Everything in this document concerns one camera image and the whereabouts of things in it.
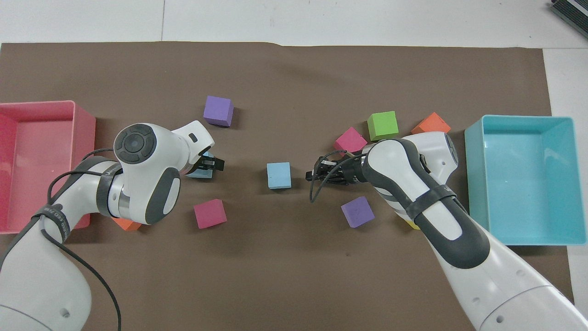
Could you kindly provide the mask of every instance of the purple block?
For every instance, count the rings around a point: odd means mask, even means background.
[[[230,127],[233,120],[233,102],[230,99],[209,95],[204,106],[204,119],[210,124]]]
[[[366,197],[359,197],[341,206],[351,227],[358,227],[376,218]]]

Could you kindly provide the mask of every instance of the brown table covering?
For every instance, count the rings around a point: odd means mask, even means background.
[[[310,204],[303,178],[350,126],[368,137],[371,113],[395,110],[402,136],[436,111],[459,150],[448,184],[467,206],[464,129],[484,114],[550,115],[540,49],[153,42],[0,54],[0,102],[74,100],[97,119],[97,148],[133,123],[203,121],[207,95],[236,107],[231,128],[205,124],[225,171],[183,178],[155,226],[129,233],[92,215],[66,242],[113,288],[123,330],[473,330],[425,237],[370,185],[326,187]],[[292,188],[269,190],[266,163],[285,161]],[[340,206],[359,196],[376,219],[351,229]],[[199,230],[192,206],[214,198],[228,222]],[[514,250],[572,298],[565,247]],[[108,294],[80,268],[93,295],[84,330],[115,329]]]

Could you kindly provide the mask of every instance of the red block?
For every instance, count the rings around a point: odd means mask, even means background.
[[[226,222],[225,208],[220,199],[195,205],[194,214],[196,214],[196,222],[198,223],[199,229]]]
[[[346,150],[350,153],[361,150],[368,142],[354,128],[349,128],[341,137],[337,138],[334,143],[336,150]]]
[[[113,217],[112,220],[115,221],[118,226],[125,231],[135,231],[141,226],[141,223],[133,222],[127,219],[116,219]]]
[[[448,133],[451,130],[451,127],[443,121],[441,116],[437,115],[436,112],[429,115],[425,118],[419,125],[415,126],[414,129],[410,131],[412,134],[423,133],[423,132],[432,132],[432,131],[441,131],[444,133]]]

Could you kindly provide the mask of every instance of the black velcro strap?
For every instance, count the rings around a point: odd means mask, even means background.
[[[48,219],[52,220],[55,225],[57,225],[59,232],[61,232],[61,242],[63,243],[69,237],[71,230],[69,228],[67,217],[65,217],[65,214],[61,212],[62,208],[63,206],[60,204],[55,204],[53,206],[46,204],[41,207],[41,209],[39,209],[36,214],[32,216],[32,218],[44,215]]]
[[[115,163],[102,173],[98,181],[96,205],[98,206],[98,211],[104,216],[114,217],[108,209],[108,193],[110,192],[114,177],[120,173],[122,173],[122,166],[120,163]]]
[[[445,198],[454,197],[456,194],[447,185],[439,185],[423,193],[406,208],[406,214],[414,220],[420,213],[432,206],[435,202]]]

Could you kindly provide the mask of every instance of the screw hole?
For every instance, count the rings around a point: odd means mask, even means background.
[[[61,314],[61,317],[63,318],[68,318],[69,317],[69,311],[65,308],[62,308],[59,310],[59,314]]]

